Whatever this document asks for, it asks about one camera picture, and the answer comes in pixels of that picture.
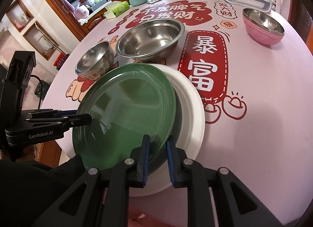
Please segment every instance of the green plate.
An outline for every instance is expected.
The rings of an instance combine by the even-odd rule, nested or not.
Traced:
[[[91,125],[73,128],[73,146],[87,168],[107,169],[151,137],[152,158],[167,141],[176,112],[174,89],[158,68],[134,63],[100,78],[77,110]]]

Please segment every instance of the stainless steel bowl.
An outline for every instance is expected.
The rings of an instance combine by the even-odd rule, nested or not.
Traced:
[[[75,72],[88,79],[99,79],[106,74],[113,64],[114,52],[108,41],[94,45],[79,60]]]
[[[245,18],[272,34],[284,36],[285,29],[279,22],[264,12],[246,8],[242,11]]]
[[[184,31],[184,24],[175,19],[150,20],[128,30],[116,45],[116,53],[143,62],[167,59]]]

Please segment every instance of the black cable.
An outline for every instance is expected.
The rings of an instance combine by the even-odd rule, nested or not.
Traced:
[[[43,87],[43,85],[42,85],[41,79],[40,79],[38,76],[36,76],[36,75],[30,75],[30,77],[36,78],[37,80],[39,80],[39,83],[40,83],[40,97],[39,97],[39,104],[38,104],[38,110],[39,110],[39,109],[40,109],[40,104],[41,104],[42,87]]]

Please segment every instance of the blue gripper pad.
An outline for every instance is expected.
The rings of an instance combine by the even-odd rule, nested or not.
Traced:
[[[60,110],[54,114],[54,117],[71,116],[76,115],[77,110]]]
[[[149,156],[150,156],[150,136],[147,138],[147,147],[145,151],[145,161],[143,163],[143,185],[146,186],[148,180],[149,169]]]
[[[174,161],[173,161],[173,155],[172,155],[172,151],[171,151],[170,141],[166,142],[166,152],[167,152],[168,170],[170,172],[170,179],[171,179],[172,185],[174,186],[175,170],[174,170]]]

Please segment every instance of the pink tablecloth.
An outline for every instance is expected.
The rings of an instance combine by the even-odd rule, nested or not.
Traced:
[[[198,88],[206,110],[206,130],[197,157],[203,166],[226,166],[274,213],[288,223],[300,217],[313,197],[313,58],[279,14],[285,28],[277,45],[250,38],[243,7],[223,0],[163,0],[131,8],[102,21],[73,51],[54,79],[42,108],[76,109],[92,81],[75,75],[75,65],[101,40],[113,49],[138,23],[171,17],[186,32],[166,65],[180,70]],[[119,56],[115,66],[132,60]],[[57,141],[74,156],[71,131]],[[168,188],[131,198],[143,213],[174,226],[187,226],[187,192]]]

